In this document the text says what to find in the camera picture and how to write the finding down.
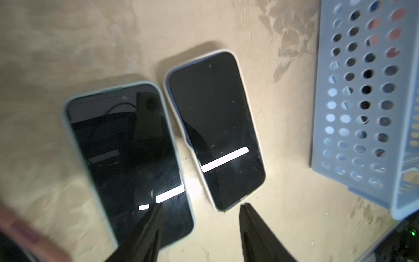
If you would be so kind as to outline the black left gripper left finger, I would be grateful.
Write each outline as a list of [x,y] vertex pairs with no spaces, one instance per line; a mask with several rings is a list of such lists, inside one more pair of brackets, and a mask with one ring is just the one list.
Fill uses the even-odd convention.
[[131,235],[106,262],[155,262],[164,231],[164,212],[161,204],[151,206]]

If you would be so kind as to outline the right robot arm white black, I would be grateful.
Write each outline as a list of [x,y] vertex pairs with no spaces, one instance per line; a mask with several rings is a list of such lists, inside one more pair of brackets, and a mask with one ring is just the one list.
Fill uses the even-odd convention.
[[376,262],[418,262],[419,220],[404,221],[374,251]]

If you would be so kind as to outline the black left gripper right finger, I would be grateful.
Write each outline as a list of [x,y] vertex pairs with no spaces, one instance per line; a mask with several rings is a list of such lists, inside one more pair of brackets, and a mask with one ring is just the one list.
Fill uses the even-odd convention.
[[240,234],[246,262],[294,262],[296,259],[280,243],[254,207],[240,206]]

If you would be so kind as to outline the phone pink case purple button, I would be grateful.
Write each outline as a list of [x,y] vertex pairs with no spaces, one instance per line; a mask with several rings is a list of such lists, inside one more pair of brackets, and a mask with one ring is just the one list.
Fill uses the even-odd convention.
[[70,255],[1,204],[1,232],[43,262],[72,262]]

